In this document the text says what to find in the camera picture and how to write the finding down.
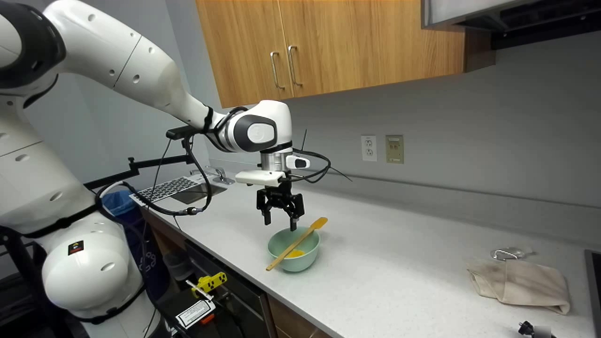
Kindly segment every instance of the electrical outlet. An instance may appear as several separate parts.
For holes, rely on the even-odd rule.
[[[402,135],[386,135],[386,162],[404,163],[404,142]]]
[[[361,156],[363,161],[377,161],[375,135],[361,135]]]

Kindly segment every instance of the cabinet door knob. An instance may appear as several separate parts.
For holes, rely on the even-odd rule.
[[[273,70],[273,81],[275,82],[275,88],[277,89],[284,89],[285,87],[282,87],[279,85],[278,83],[278,72],[275,70],[275,62],[273,60],[273,56],[274,55],[279,55],[278,52],[271,52],[269,54],[269,56],[271,57],[271,69]]]
[[[294,62],[292,62],[292,49],[298,49],[295,45],[288,46],[288,62],[290,63],[290,73],[292,74],[292,83],[301,86],[302,84],[296,82],[296,74],[294,72]]]

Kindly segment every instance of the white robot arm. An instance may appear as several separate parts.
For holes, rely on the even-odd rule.
[[[290,192],[290,169],[307,168],[309,161],[292,156],[286,104],[264,100],[218,114],[184,89],[179,69],[161,48],[77,0],[58,0],[43,13],[0,0],[0,32],[0,226],[42,245],[49,299],[79,317],[90,337],[150,337],[146,332],[154,331],[158,317],[148,323],[154,307],[140,290],[120,226],[94,211],[94,196],[23,120],[21,109],[52,89],[59,73],[86,76],[165,111],[224,152],[261,152],[261,170],[236,178],[266,186],[257,194],[265,223],[271,207],[290,215],[291,228],[304,213],[302,196]],[[99,317],[106,318],[99,324],[83,320]]]

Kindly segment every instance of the dish towel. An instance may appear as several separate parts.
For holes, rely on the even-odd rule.
[[[566,315],[570,295],[556,269],[524,260],[481,260],[468,263],[476,292],[512,305],[543,306]]]

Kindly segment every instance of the white countertop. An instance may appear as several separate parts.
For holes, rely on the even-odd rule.
[[[594,337],[583,253],[591,247],[295,186],[305,202],[299,225],[309,226],[318,217],[329,220],[319,230],[319,255],[305,271],[268,272],[267,242],[288,227],[288,218],[273,209],[272,224],[263,225],[255,208],[257,189],[231,185],[213,197],[206,212],[178,217],[183,234],[333,337],[517,338],[523,321],[550,326],[558,338]],[[184,206],[173,198],[158,204]],[[173,217],[157,215],[177,228]],[[538,253],[527,260],[566,276],[572,302],[567,316],[504,305],[474,291],[467,260],[524,245]]]

